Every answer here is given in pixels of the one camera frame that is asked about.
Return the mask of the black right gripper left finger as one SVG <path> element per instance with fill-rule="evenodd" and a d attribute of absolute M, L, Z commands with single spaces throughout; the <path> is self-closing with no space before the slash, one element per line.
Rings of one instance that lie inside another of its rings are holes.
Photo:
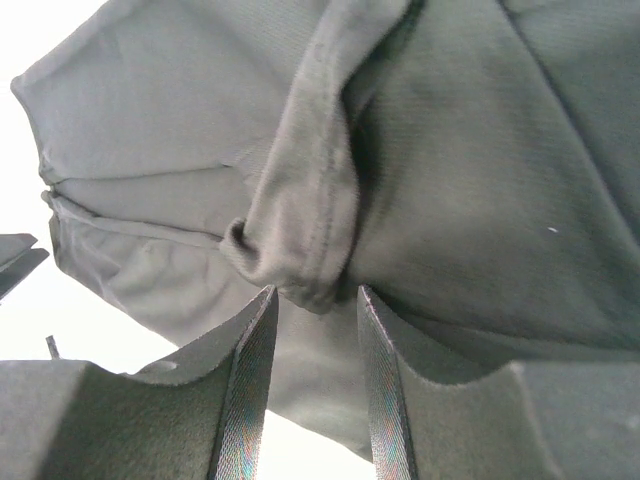
<path fill-rule="evenodd" d="M 263 289 L 133 375 L 79 360 L 1 365 L 5 479 L 252 479 L 278 325 Z"/>

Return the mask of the black t shirt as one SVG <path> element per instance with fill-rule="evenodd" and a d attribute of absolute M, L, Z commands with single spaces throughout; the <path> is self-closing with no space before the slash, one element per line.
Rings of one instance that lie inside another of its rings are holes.
<path fill-rule="evenodd" d="M 57 266 L 185 345 L 280 295 L 269 408 L 371 456 L 356 298 L 639 356 L 635 1 L 110 1 L 12 81 Z"/>

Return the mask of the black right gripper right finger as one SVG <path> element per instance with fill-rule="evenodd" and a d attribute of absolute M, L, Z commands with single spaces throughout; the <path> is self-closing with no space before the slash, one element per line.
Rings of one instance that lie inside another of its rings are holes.
<path fill-rule="evenodd" d="M 639 358 L 586 349 L 473 361 L 357 300 L 380 479 L 635 479 Z"/>

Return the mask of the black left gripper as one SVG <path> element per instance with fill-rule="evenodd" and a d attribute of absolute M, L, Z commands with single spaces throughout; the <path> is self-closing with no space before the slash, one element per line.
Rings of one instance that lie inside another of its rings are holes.
<path fill-rule="evenodd" d="M 1 300 L 49 257 L 46 249 L 35 247 L 37 242 L 27 233 L 1 235 Z"/>

